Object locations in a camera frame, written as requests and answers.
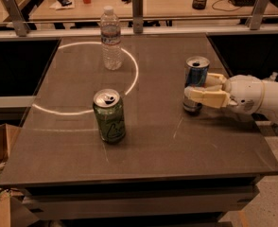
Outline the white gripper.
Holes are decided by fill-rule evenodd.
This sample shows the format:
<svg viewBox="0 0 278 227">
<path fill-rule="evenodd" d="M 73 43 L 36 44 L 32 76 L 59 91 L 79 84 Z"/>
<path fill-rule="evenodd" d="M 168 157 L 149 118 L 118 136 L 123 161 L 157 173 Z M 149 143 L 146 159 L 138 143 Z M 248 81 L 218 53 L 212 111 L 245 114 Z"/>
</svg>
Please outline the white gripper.
<svg viewBox="0 0 278 227">
<path fill-rule="evenodd" d="M 212 107 L 226 107 L 238 114 L 253 114 L 261 105 L 264 85 L 261 79 L 253 76 L 237 75 L 226 79 L 222 74 L 208 73 L 206 87 L 224 86 L 224 90 L 208 90 L 200 87 L 186 87 L 184 95 L 196 103 Z"/>
</svg>

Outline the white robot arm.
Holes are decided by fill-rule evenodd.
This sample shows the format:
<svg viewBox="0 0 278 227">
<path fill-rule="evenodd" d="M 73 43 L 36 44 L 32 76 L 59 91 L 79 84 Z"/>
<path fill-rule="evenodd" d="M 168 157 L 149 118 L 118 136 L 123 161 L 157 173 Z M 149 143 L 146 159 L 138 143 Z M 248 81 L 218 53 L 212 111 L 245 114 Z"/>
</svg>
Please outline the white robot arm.
<svg viewBox="0 0 278 227">
<path fill-rule="evenodd" d="M 227 108 L 237 114 L 262 114 L 278 124 L 278 82 L 237 75 L 226 79 L 208 73 L 202 87 L 187 86 L 184 96 L 211 108 Z"/>
</svg>

